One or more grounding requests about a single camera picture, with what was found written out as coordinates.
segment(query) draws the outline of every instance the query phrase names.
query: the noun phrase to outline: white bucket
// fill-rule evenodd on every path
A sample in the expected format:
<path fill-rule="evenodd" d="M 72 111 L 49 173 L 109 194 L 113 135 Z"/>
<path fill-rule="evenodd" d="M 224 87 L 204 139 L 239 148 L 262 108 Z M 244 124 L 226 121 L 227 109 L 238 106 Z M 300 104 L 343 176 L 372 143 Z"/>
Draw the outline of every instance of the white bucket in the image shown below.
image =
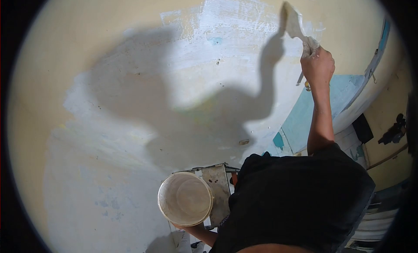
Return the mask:
<path fill-rule="evenodd" d="M 164 217 L 180 226 L 202 223 L 209 216 L 212 205 L 211 189 L 190 172 L 173 173 L 158 190 L 158 206 Z"/>

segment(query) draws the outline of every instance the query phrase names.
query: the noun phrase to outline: trowel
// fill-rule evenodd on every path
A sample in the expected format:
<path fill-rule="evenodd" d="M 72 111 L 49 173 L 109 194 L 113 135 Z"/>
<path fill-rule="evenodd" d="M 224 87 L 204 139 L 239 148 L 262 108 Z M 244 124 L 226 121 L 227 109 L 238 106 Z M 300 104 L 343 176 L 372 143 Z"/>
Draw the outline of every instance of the trowel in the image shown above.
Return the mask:
<path fill-rule="evenodd" d="M 283 7 L 286 11 L 286 31 L 290 38 L 299 37 L 302 42 L 306 42 L 309 45 L 309 55 L 319 47 L 319 43 L 313 39 L 305 36 L 305 32 L 302 26 L 302 14 L 296 10 L 289 2 L 285 1 Z M 296 85 L 300 85 L 303 79 L 303 72 L 300 73 L 298 82 Z"/>

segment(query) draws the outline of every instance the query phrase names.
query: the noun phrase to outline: person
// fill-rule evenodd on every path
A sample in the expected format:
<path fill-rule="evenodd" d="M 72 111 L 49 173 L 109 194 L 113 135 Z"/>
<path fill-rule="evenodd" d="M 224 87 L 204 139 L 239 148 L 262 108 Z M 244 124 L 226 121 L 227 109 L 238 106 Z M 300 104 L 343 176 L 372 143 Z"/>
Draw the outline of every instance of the person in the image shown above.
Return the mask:
<path fill-rule="evenodd" d="M 218 233 L 179 227 L 212 247 L 209 253 L 338 252 L 359 225 L 374 182 L 334 142 L 329 82 L 330 52 L 319 46 L 300 59 L 313 102 L 309 156 L 249 156 L 229 198 L 230 214 Z"/>

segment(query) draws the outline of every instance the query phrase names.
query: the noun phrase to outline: raised arm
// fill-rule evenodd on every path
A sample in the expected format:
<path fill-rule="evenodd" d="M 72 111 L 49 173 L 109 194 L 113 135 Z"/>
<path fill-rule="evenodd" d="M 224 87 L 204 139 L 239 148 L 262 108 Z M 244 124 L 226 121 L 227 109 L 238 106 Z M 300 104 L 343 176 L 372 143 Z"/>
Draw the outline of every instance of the raised arm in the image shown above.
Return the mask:
<path fill-rule="evenodd" d="M 312 155 L 334 143 L 329 81 L 335 71 L 335 62 L 331 53 L 321 46 L 307 56 L 305 51 L 309 47 L 306 43 L 303 44 L 304 55 L 302 55 L 300 63 L 303 74 L 311 87 L 314 103 L 311 130 L 308 137 L 308 155 Z"/>

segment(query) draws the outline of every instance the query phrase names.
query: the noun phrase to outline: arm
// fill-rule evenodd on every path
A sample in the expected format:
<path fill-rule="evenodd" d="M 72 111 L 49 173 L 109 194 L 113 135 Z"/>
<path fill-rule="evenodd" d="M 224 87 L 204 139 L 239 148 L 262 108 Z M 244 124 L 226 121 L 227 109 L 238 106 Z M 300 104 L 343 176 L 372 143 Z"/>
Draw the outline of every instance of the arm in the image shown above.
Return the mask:
<path fill-rule="evenodd" d="M 313 97 L 313 115 L 308 136 L 308 155 L 334 143 L 329 82 L 335 71 L 335 62 L 330 52 L 318 47 L 311 55 L 300 59 L 303 74 L 308 81 Z"/>
<path fill-rule="evenodd" d="M 183 229 L 187 233 L 195 236 L 197 239 L 203 241 L 205 244 L 213 247 L 216 238 L 218 237 L 218 233 L 212 232 L 209 230 L 204 229 L 203 225 L 197 225 L 193 227 L 183 227 L 173 223 L 176 228 Z"/>

